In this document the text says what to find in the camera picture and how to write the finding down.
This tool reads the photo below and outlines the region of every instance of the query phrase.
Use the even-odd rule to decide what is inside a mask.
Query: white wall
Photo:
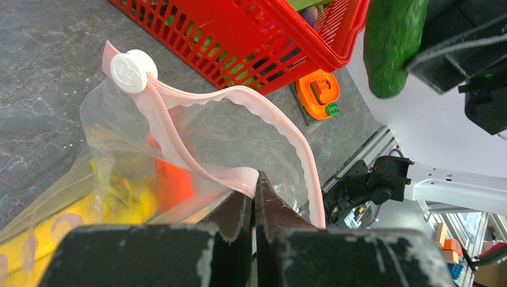
[[[441,96],[411,75],[400,95],[377,99],[368,88],[362,57],[360,35],[347,69],[375,119],[390,127],[406,157],[443,169],[507,178],[507,141],[466,118],[464,94],[454,89]]]

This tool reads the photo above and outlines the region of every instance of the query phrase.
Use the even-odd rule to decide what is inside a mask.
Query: white plastic cap
[[[146,73],[150,73],[155,79],[158,78],[155,62],[141,50],[130,50],[115,55],[111,59],[110,69],[114,83],[129,94],[144,91],[148,84]]]
[[[129,54],[117,54],[111,59],[111,76],[114,83],[129,94],[139,94],[148,84],[146,69]]]
[[[153,78],[158,79],[157,65],[155,65],[155,62],[148,54],[141,50],[130,50],[127,54],[134,56],[136,61],[138,61]]]

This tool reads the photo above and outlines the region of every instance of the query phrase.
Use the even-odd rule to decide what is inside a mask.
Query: orange object
[[[340,97],[340,86],[333,74],[316,70],[296,81],[295,86],[301,105],[311,117],[322,121],[338,113],[334,102]]]
[[[458,255],[463,256],[463,250],[461,249],[461,245],[456,239],[446,239],[442,250],[451,250],[458,253]]]
[[[345,67],[369,4],[333,1],[312,28],[286,0],[109,1],[217,88],[261,94]]]
[[[151,135],[148,135],[148,144],[160,149]],[[161,212],[168,211],[196,194],[192,175],[188,170],[155,158],[155,173],[157,174],[155,195]]]

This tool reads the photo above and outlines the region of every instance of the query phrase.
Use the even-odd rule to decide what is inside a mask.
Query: red object
[[[369,0],[336,0],[314,28],[286,0],[110,0],[217,88],[267,94],[348,64]]]
[[[451,250],[458,253],[458,255],[463,256],[463,250],[461,249],[461,245],[456,239],[446,239],[444,247],[442,247],[442,250]]]
[[[148,135],[148,145],[160,149],[160,145],[152,135]],[[188,170],[155,158],[155,173],[157,174],[155,195],[161,212],[168,211],[196,194],[192,174]]]
[[[504,245],[505,245],[505,243],[503,243],[503,242],[496,243],[495,245],[493,245],[493,247],[491,247],[490,249],[488,249],[488,250],[486,250],[484,253],[482,253],[482,254],[479,256],[479,258],[483,257],[483,256],[484,256],[484,255],[486,255],[486,254],[489,254],[489,253],[491,253],[491,252],[495,251],[496,249],[499,249],[500,247],[502,247],[502,246],[504,246]]]

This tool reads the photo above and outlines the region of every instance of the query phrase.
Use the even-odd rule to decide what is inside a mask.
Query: robotic arm
[[[360,160],[323,195],[326,221],[345,217],[368,202],[426,200],[507,216],[507,179],[442,170],[408,158],[382,156],[371,170]]]

